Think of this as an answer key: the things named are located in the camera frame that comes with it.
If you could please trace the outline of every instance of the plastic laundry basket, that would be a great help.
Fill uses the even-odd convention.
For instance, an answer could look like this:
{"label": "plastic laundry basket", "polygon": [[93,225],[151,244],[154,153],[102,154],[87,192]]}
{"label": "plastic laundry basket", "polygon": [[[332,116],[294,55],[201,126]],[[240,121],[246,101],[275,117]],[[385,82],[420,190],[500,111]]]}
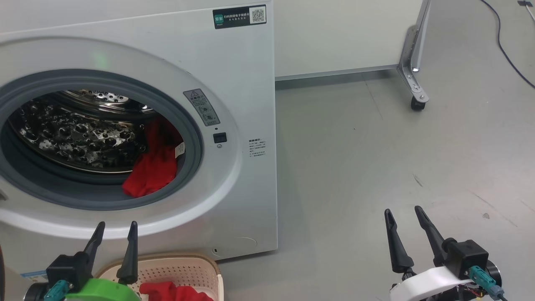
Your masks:
{"label": "plastic laundry basket", "polygon": [[[117,281],[121,261],[102,269],[95,277]],[[223,278],[217,264],[201,254],[166,253],[140,256],[137,263],[138,281],[129,287],[139,293],[144,282],[172,281],[176,286],[191,286],[204,292],[213,301],[223,300]],[[148,295],[140,295],[143,301]]]}

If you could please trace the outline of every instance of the concrete floor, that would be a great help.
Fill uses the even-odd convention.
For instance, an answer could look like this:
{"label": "concrete floor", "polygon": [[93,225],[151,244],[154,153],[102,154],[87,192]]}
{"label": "concrete floor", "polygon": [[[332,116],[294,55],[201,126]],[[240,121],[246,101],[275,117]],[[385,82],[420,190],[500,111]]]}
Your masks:
{"label": "concrete floor", "polygon": [[[535,24],[516,1],[489,3],[505,50],[535,82]],[[496,27],[478,0],[434,0],[422,112],[394,71],[277,83],[279,250],[221,262],[226,301],[387,301],[401,277],[386,208],[415,271],[433,266],[414,205],[444,237],[486,248],[509,300],[532,299],[535,89],[500,53]],[[25,284],[7,280],[7,300],[19,300]]]}

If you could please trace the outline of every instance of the black label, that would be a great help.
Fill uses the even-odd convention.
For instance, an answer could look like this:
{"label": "black label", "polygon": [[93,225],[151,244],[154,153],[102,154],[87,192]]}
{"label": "black label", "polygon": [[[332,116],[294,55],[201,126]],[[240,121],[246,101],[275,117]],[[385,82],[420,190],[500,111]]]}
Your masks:
{"label": "black label", "polygon": [[216,29],[265,24],[266,6],[245,6],[213,11],[213,24]]}

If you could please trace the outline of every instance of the stainless steel drum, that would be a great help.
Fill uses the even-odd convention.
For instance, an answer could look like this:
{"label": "stainless steel drum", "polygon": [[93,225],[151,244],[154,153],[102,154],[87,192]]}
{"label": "stainless steel drum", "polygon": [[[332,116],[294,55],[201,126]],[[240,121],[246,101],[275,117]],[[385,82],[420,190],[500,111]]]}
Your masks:
{"label": "stainless steel drum", "polygon": [[30,100],[9,123],[43,157],[98,174],[132,171],[147,150],[144,124],[158,114],[125,96],[103,91],[61,91]]}

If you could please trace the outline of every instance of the control button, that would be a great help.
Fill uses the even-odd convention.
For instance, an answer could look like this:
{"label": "control button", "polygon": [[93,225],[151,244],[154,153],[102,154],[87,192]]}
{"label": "control button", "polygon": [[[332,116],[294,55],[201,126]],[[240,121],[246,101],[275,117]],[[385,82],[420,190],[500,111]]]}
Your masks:
{"label": "control button", "polygon": [[213,135],[213,143],[227,142],[227,133],[217,133]]}

